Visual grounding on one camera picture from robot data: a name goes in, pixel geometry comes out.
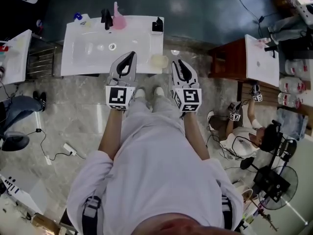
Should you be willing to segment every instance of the white sink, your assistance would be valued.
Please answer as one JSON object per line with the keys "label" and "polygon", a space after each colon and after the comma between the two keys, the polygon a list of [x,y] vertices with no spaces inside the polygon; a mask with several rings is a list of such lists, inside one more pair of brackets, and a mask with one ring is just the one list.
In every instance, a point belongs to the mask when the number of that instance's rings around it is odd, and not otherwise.
{"label": "white sink", "polygon": [[68,23],[65,34],[61,75],[109,73],[121,55],[137,53],[137,73],[161,73],[150,66],[154,54],[163,54],[163,35],[151,34],[157,17],[125,16],[122,30],[105,30],[101,18],[91,19],[91,27]]}

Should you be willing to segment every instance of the blue jeans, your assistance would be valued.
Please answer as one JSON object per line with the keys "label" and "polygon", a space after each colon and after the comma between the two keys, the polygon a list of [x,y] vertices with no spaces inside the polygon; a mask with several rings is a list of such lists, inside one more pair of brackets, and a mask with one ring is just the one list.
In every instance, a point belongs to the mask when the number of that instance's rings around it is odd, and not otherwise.
{"label": "blue jeans", "polygon": [[10,102],[11,99],[3,101],[5,110],[7,111],[3,131],[6,131],[17,121],[29,116],[33,112],[39,112],[43,108],[40,101],[37,101],[29,96],[16,96],[12,98],[11,105]]}

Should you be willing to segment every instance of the black faucet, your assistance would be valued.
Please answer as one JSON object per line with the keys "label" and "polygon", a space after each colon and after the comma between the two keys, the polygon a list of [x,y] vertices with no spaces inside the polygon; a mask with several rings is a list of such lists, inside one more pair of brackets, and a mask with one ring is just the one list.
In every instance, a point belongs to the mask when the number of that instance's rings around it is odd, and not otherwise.
{"label": "black faucet", "polygon": [[113,26],[113,20],[108,9],[101,10],[101,23],[105,23],[106,30]]}

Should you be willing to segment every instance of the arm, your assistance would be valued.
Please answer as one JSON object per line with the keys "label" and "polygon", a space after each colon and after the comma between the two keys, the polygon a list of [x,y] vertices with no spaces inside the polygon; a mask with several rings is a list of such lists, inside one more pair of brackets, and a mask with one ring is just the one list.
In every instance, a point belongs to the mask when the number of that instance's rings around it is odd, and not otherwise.
{"label": "arm", "polygon": [[189,112],[184,116],[186,138],[202,160],[209,159],[209,152],[204,143],[197,123],[196,114]]}
{"label": "arm", "polygon": [[234,129],[234,121],[229,120],[226,127],[226,137],[228,138],[229,134],[233,132]]}
{"label": "arm", "polygon": [[106,129],[100,142],[99,151],[108,154],[109,158],[114,159],[120,148],[121,129],[122,129],[123,112],[111,110]]}
{"label": "arm", "polygon": [[251,124],[255,120],[254,105],[255,105],[255,102],[253,99],[251,99],[249,102],[249,106],[248,106],[248,119],[249,119]]}

